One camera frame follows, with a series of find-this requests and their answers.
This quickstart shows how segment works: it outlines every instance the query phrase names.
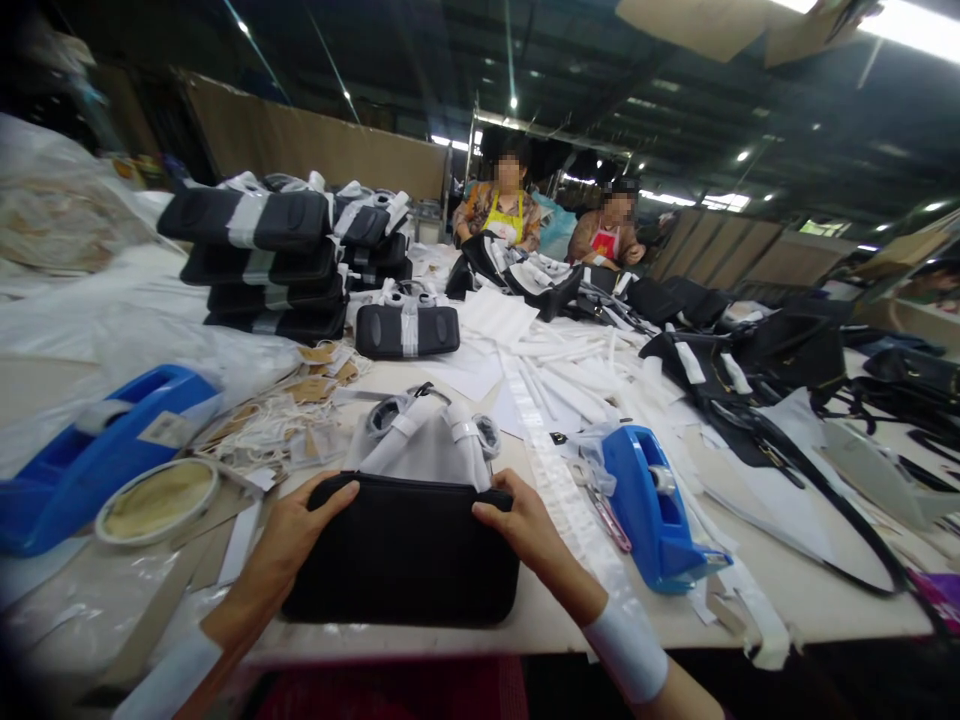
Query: fluorescent light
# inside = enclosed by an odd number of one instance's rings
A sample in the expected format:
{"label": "fluorescent light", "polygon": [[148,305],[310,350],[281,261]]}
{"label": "fluorescent light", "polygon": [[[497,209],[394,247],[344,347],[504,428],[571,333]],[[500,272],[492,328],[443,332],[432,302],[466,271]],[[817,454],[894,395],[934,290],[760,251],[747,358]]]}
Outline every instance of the fluorescent light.
{"label": "fluorescent light", "polygon": [[573,175],[567,175],[566,173],[563,174],[563,179],[564,179],[564,180],[569,180],[570,182],[578,182],[578,183],[580,183],[581,185],[596,185],[596,184],[597,184],[596,181],[594,181],[594,180],[581,180],[580,178],[575,178]]}
{"label": "fluorescent light", "polygon": [[641,190],[640,194],[647,198],[647,200],[653,200],[654,202],[662,202],[667,205],[681,205],[683,207],[693,207],[697,204],[696,200],[686,200],[684,198],[674,197],[673,195],[657,195],[652,193],[649,190]]}
{"label": "fluorescent light", "polygon": [[[773,0],[808,13],[816,0]],[[884,0],[883,12],[860,23],[865,33],[960,64],[960,22],[903,0]]]}

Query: cardboard tag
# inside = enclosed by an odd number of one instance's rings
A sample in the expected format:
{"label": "cardboard tag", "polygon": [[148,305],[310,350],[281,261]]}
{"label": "cardboard tag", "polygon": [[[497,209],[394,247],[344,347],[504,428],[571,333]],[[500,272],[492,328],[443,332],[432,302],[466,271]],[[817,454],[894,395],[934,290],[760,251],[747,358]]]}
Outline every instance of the cardboard tag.
{"label": "cardboard tag", "polygon": [[339,345],[322,345],[318,348],[298,348],[300,356],[307,365],[329,365]]}
{"label": "cardboard tag", "polygon": [[296,385],[287,388],[295,402],[324,402],[337,386],[335,380],[312,375]]}
{"label": "cardboard tag", "polygon": [[346,362],[336,374],[335,379],[338,383],[347,384],[352,383],[358,377],[360,377],[360,373],[357,371],[357,366],[352,362]]}

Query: tape roll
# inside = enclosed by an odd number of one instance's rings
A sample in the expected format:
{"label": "tape roll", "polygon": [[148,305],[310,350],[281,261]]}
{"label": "tape roll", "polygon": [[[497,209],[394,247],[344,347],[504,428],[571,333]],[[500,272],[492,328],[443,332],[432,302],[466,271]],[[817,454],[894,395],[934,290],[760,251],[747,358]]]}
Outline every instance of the tape roll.
{"label": "tape roll", "polygon": [[650,474],[653,475],[657,495],[673,495],[677,491],[677,478],[666,465],[651,465]]}
{"label": "tape roll", "polygon": [[133,403],[125,400],[101,400],[80,413],[73,426],[84,435],[97,437],[110,427],[111,423],[130,412],[133,407]]}
{"label": "tape roll", "polygon": [[492,460],[500,454],[500,427],[493,418],[486,415],[474,415],[473,422],[480,431],[480,449],[483,450],[483,459]]}
{"label": "tape roll", "polygon": [[413,398],[410,395],[394,395],[381,400],[367,415],[367,434],[375,439],[382,438],[390,430],[397,416],[410,407],[412,402]]}

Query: plastic bag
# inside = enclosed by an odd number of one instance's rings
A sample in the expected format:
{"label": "plastic bag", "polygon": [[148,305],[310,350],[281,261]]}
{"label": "plastic bag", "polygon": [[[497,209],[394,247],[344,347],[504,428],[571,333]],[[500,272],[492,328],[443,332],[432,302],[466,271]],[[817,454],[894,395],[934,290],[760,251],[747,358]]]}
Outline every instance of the plastic bag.
{"label": "plastic bag", "polygon": [[554,260],[565,260],[570,238],[577,227],[577,216],[538,192],[533,199],[540,206],[540,254]]}
{"label": "plastic bag", "polygon": [[0,256],[48,272],[97,272],[156,241],[133,193],[81,145],[0,115]]}

